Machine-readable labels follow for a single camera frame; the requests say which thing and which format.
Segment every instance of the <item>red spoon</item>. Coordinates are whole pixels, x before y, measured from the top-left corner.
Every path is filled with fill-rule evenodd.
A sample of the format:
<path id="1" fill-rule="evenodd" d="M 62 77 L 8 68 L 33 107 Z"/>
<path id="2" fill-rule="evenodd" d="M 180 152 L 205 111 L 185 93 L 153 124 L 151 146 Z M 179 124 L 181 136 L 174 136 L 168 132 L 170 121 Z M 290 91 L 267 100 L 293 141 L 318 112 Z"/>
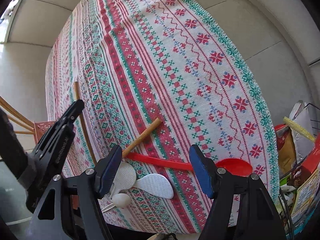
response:
<path id="1" fill-rule="evenodd" d="M 190 163 L 178 163 L 163 159 L 153 158 L 138 153 L 129 153 L 126 158 L 133 161 L 149 163 L 157 166 L 168 167 L 177 170 L 193 171 Z M 252 166 L 244 160 L 238 158 L 222 159 L 215 163 L 218 168 L 225 168 L 232 175 L 249 176 L 252 173 Z"/>

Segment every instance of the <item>black cable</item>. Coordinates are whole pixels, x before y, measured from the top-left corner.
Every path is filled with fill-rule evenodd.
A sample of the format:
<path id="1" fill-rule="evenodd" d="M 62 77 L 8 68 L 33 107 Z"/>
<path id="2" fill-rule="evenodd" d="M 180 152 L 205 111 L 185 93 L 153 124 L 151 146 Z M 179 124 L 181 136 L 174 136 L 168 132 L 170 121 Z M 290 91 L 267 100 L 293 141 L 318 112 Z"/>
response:
<path id="1" fill-rule="evenodd" d="M 279 192 L 280 192 L 281 198 L 282 198 L 282 200 L 284 202 L 284 206 L 285 206 L 285 208 L 284 208 L 283 205 L 282 205 L 282 202 L 280 200 L 280 204 L 281 204 L 281 206 L 283 208 L 283 211 L 284 211 L 284 214 L 285 214 L 285 216 L 287 218 L 289 237 L 290 237 L 291 240 L 294 240 L 293 223 L 292 223 L 291 215 L 290 215 L 290 212 L 289 212 L 288 204 L 287 204 L 287 202 L 286 202 L 286 200 L 284 198 L 284 194 L 283 194 L 283 191 L 282 191 L 281 188 L 279 188 Z"/>

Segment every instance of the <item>floor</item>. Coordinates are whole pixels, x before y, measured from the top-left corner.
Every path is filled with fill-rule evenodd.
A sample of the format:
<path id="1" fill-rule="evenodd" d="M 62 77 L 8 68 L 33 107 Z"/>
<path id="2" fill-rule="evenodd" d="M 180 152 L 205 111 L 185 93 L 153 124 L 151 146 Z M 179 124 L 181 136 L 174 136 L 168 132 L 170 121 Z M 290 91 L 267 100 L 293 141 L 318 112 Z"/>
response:
<path id="1" fill-rule="evenodd" d="M 261 88 L 274 125 L 282 123 L 310 91 L 295 55 L 273 24 L 248 0 L 196 0 L 237 46 Z M 45 64 L 49 47 L 20 43 L 0 44 L 0 92 L 31 120 L 46 120 Z M 25 149 L 33 147 L 20 137 Z M 178 239 L 197 239 L 198 234 Z"/>

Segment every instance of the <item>table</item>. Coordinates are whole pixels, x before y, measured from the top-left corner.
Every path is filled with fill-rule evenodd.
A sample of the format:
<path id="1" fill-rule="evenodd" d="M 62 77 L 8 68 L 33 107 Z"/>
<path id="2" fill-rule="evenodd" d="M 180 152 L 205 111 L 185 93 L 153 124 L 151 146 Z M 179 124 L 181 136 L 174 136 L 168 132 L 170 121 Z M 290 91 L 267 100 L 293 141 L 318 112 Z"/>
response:
<path id="1" fill-rule="evenodd" d="M 81 0 L 48 58 L 50 120 L 74 101 L 75 80 L 97 160 L 114 144 L 125 148 L 160 117 L 164 123 L 138 153 L 188 162 L 188 149 L 196 143 L 213 160 L 249 162 L 277 198 L 276 137 L 267 105 L 234 44 L 194 0 Z M 66 176 L 93 166 L 79 120 L 75 127 Z M 125 161 L 137 178 L 167 177 L 174 198 L 131 188 L 125 193 L 132 204 L 104 213 L 106 222 L 145 232 L 201 231 L 212 200 L 191 172 Z M 109 203 L 105 196 L 101 206 Z M 230 225 L 238 206 L 235 196 Z"/>

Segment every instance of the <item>green floral border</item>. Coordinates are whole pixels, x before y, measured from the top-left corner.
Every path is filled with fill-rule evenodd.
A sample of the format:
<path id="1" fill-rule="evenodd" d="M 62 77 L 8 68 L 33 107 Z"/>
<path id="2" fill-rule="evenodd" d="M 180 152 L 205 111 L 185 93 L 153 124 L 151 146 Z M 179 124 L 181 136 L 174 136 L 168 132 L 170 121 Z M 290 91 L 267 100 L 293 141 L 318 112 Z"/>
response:
<path id="1" fill-rule="evenodd" d="M 261 126 L 265 132 L 265 140 L 268 147 L 267 152 L 269 156 L 269 175 L 271 190 L 269 191 L 272 199 L 275 201 L 279 194 L 279 166 L 278 166 L 278 152 L 276 148 L 276 133 L 272 124 L 271 115 L 262 97 L 260 87 L 253 78 L 253 74 L 236 46 L 219 27 L 212 16 L 204 10 L 195 0 L 182 0 L 188 5 L 189 9 L 197 15 L 201 21 L 209 28 L 209 30 L 216 35 L 218 42 L 225 48 L 225 52 L 231 57 L 234 66 L 240 71 L 242 80 L 246 83 L 249 89 L 250 96 L 255 100 L 255 109 L 261 115 Z"/>

